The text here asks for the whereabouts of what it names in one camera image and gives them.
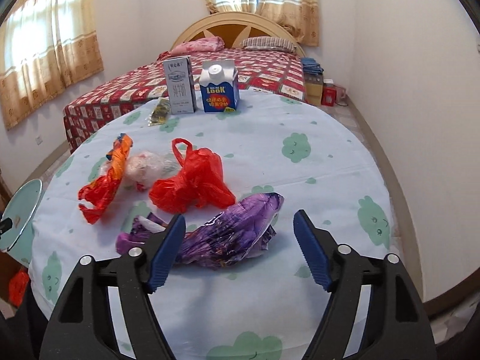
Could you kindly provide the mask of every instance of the carton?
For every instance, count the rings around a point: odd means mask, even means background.
[[[199,84],[205,112],[237,110],[239,79],[233,59],[203,62]]]
[[[196,110],[194,77],[190,57],[179,56],[163,61],[166,87],[169,90],[170,109],[173,115],[191,114]]]

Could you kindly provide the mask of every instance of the white tablecloth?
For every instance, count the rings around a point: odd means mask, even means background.
[[[277,236],[263,256],[217,271],[197,266],[171,270],[166,284],[150,297],[166,339],[178,360],[239,350],[260,353],[264,347],[274,349],[268,360],[302,358],[329,295],[310,275],[293,234],[293,215],[304,209],[316,227],[329,230],[338,243],[383,258],[392,214],[373,158],[323,111],[278,95],[241,91],[236,114],[200,110],[149,127],[146,119],[156,104],[153,100],[108,123],[54,176],[33,222],[29,274],[40,309],[47,318],[51,315],[80,257],[117,257],[115,239],[130,230],[135,215],[152,210],[164,220],[171,218],[152,205],[147,193],[125,181],[99,222],[92,226],[83,218],[78,190],[95,177],[117,135],[132,137],[131,155],[142,150],[166,154],[172,139],[185,138],[222,157],[225,182],[237,198],[275,191],[285,203],[274,226]],[[192,208],[185,214],[187,226],[191,230],[218,212],[214,207]],[[380,222],[382,235],[377,233]],[[362,296],[350,352],[358,348],[367,305],[368,296]],[[121,351],[133,357],[118,296],[112,300],[112,314]]]

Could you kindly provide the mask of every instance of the red container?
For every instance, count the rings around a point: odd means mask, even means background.
[[[322,101],[320,104],[328,105],[333,107],[335,105],[335,100],[337,99],[337,90],[334,86],[325,86],[323,88]]]

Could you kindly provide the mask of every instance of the purple snack bag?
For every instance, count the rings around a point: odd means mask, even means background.
[[[228,207],[185,235],[176,263],[196,263],[215,269],[259,256],[276,235],[270,223],[283,202],[278,193],[256,193]],[[166,226],[152,213],[147,218],[136,216],[131,232],[117,237],[117,252],[125,254],[133,247],[142,247],[153,233],[163,231]]]

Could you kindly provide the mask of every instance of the headboard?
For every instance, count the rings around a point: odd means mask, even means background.
[[[304,57],[305,53],[295,38],[275,22],[247,12],[215,13],[193,23],[175,41],[172,48],[189,41],[209,36],[219,36],[225,42],[225,48],[239,48],[241,42],[256,36],[274,36],[291,41],[296,53]]]

